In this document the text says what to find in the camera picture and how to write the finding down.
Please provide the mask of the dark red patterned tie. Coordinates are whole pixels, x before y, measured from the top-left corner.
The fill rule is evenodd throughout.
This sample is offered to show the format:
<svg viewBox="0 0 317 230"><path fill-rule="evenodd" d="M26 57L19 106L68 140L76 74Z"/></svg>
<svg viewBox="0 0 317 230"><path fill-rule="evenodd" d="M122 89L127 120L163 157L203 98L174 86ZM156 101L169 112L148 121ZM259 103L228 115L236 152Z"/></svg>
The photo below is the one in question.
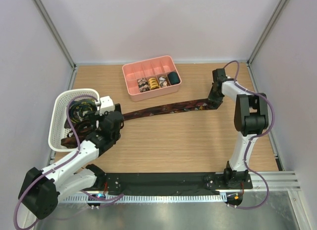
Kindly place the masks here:
<svg viewBox="0 0 317 230"><path fill-rule="evenodd" d="M222 100L209 100L208 98L196 99L190 101L176 102L171 104L149 107L137 111L125 113L123 118L125 121L144 118L149 116L182 113L199 110L216 110L222 104Z"/></svg>

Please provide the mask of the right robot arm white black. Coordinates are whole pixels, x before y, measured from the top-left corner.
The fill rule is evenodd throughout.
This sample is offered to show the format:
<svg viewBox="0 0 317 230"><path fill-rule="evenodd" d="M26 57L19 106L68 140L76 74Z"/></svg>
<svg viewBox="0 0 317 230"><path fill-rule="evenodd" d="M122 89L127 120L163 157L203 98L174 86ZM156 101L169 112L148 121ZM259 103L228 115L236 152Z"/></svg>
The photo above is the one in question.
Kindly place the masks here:
<svg viewBox="0 0 317 230"><path fill-rule="evenodd" d="M209 189L238 189L249 182L249 160L253 147L268 127L266 95L243 89L233 78L226 76L224 68L213 70L212 78L208 101L214 109L220 107L226 96L235 102L233 123L238 137L223 173L206 176L207 186Z"/></svg>

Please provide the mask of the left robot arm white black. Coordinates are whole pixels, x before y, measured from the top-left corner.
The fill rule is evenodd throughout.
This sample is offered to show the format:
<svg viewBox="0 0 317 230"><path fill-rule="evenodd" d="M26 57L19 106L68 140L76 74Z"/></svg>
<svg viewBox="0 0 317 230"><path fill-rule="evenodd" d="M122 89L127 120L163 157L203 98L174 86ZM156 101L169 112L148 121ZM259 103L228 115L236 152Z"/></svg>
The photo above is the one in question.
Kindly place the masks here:
<svg viewBox="0 0 317 230"><path fill-rule="evenodd" d="M86 188L100 190L104 187L102 175L90 169L76 171L112 148L120 139L123 114L120 104L99 117L99 127L81 142L79 149L41 170L33 167L25 175L18 199L37 219L49 216L59 201Z"/></svg>

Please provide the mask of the rolled dark teal tie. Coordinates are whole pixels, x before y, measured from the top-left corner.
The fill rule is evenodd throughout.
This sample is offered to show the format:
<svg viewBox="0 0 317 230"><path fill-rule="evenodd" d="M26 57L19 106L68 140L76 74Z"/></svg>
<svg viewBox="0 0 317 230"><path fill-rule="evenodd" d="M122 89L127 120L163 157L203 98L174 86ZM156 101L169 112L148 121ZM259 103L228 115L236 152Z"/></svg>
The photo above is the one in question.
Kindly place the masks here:
<svg viewBox="0 0 317 230"><path fill-rule="evenodd" d="M168 73L167 77L171 85L176 85L180 83L180 79L176 71L172 71Z"/></svg>

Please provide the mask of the white perforated plastic basket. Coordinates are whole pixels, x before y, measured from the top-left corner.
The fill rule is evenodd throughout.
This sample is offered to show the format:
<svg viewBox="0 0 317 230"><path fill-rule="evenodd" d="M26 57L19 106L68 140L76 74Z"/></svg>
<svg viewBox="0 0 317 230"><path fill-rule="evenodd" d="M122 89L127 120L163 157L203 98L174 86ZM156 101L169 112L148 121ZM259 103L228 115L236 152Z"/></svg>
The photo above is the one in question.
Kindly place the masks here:
<svg viewBox="0 0 317 230"><path fill-rule="evenodd" d="M94 89L74 89L61 93L55 100L48 137L49 147L53 151L71 152L74 150L62 146L61 140L65 138L70 131L70 129L64 128L65 121L67 120L67 105L74 97L80 95L91 95L97 99L100 98L99 93Z"/></svg>

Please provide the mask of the rolled white floral tie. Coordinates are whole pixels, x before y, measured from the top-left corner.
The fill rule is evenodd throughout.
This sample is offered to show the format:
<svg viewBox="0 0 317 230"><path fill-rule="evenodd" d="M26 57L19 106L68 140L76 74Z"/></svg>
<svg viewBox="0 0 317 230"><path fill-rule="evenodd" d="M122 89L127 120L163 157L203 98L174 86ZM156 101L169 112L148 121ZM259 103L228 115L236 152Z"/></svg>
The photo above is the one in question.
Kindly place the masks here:
<svg viewBox="0 0 317 230"><path fill-rule="evenodd" d="M166 76L160 76L158 78L158 84L161 88L165 88L165 87L169 87L170 86L170 82L168 80L168 77Z"/></svg>

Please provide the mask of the pink divided organizer tray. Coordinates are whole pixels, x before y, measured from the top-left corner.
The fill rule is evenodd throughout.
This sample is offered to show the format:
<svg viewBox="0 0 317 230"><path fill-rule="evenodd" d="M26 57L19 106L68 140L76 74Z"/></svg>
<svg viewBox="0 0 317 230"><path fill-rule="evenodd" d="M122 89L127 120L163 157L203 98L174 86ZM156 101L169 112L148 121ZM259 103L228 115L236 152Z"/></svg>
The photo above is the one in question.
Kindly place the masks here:
<svg viewBox="0 0 317 230"><path fill-rule="evenodd" d="M122 67L127 91L133 101L141 101L177 92L182 83L179 73L178 76L180 83L176 85L170 85L169 87L160 87L156 90L140 92L137 84L137 80L140 78L146 78L148 80L151 77L155 77L158 80L160 76L167 77L168 73L172 71L176 71L178 73L174 61L169 55L125 64Z"/></svg>

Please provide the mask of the rolled yellow tie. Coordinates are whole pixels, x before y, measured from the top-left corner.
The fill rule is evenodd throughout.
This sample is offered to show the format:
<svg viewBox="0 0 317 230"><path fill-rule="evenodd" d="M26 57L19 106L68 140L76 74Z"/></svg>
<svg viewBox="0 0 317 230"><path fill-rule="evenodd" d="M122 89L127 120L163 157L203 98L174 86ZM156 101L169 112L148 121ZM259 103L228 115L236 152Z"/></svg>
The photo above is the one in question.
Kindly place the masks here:
<svg viewBox="0 0 317 230"><path fill-rule="evenodd" d="M160 88L158 80L155 77L149 78L148 84L149 84L150 90L156 90Z"/></svg>

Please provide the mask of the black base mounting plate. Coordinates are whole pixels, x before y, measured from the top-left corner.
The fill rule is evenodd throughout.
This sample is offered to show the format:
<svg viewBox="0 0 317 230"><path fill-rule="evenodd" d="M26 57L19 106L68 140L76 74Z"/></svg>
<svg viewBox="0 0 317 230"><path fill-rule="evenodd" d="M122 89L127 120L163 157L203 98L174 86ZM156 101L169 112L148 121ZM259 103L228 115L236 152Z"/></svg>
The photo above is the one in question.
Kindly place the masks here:
<svg viewBox="0 0 317 230"><path fill-rule="evenodd" d="M109 194L131 196L202 196L253 188L249 174L230 178L215 172L108 173L105 183Z"/></svg>

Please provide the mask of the right aluminium frame post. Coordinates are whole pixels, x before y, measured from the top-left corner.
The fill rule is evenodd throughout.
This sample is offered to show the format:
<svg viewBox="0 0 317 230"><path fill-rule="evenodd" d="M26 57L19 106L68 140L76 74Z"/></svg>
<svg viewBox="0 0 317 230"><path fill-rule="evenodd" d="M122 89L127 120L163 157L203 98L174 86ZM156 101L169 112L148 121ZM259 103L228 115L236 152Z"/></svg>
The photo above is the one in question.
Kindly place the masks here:
<svg viewBox="0 0 317 230"><path fill-rule="evenodd" d="M281 16L283 10L287 6L289 0L279 0L272 15L270 16L261 36L259 37L254 49L251 52L249 59L247 60L247 65L250 67L252 62L255 60L256 56L260 52L264 42L266 41L267 37L270 35L271 31L273 30L275 24L277 23L279 17Z"/></svg>

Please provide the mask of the aluminium frame post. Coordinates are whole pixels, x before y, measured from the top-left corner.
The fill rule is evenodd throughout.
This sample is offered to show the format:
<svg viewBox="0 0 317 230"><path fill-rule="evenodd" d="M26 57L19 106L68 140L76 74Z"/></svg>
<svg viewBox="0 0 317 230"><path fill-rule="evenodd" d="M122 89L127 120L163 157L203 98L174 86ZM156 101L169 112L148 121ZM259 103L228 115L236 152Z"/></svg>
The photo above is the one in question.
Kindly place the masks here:
<svg viewBox="0 0 317 230"><path fill-rule="evenodd" d="M251 52L249 59L247 60L247 65L250 67L252 62L255 60L256 56L260 52L264 42L266 41L267 37L270 35L271 31L273 30L275 24L277 23L279 17L281 16L283 10L287 6L289 0L279 0L272 15L270 16L261 36L259 37L254 49Z"/></svg>
<svg viewBox="0 0 317 230"><path fill-rule="evenodd" d="M66 48L65 43L63 42L56 26L54 25L48 11L46 10L42 0L32 0L35 4L37 10L39 11L42 19L44 20L45 24L47 25L50 33L52 34L54 40L56 41L57 45L59 46L61 52L63 53L65 59L67 60L68 64L72 68L72 70L75 70L76 64L73 61L68 49Z"/></svg>

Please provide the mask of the left aluminium frame post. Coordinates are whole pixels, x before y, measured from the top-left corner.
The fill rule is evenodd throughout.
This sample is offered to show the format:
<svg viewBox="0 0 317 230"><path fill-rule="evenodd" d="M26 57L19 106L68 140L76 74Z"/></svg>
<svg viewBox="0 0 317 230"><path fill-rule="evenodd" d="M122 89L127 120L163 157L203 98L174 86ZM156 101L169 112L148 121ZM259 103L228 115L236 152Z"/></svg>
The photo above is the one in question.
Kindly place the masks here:
<svg viewBox="0 0 317 230"><path fill-rule="evenodd" d="M73 61L68 49L66 48L65 43L63 42L56 26L54 25L48 11L46 10L42 0L32 0L35 4L37 10L39 11L42 19L44 20L45 24L47 25L50 33L52 34L54 40L56 41L57 45L59 46L61 52L63 53L65 59L67 60L68 64L72 68L72 70L75 70L76 64Z"/></svg>

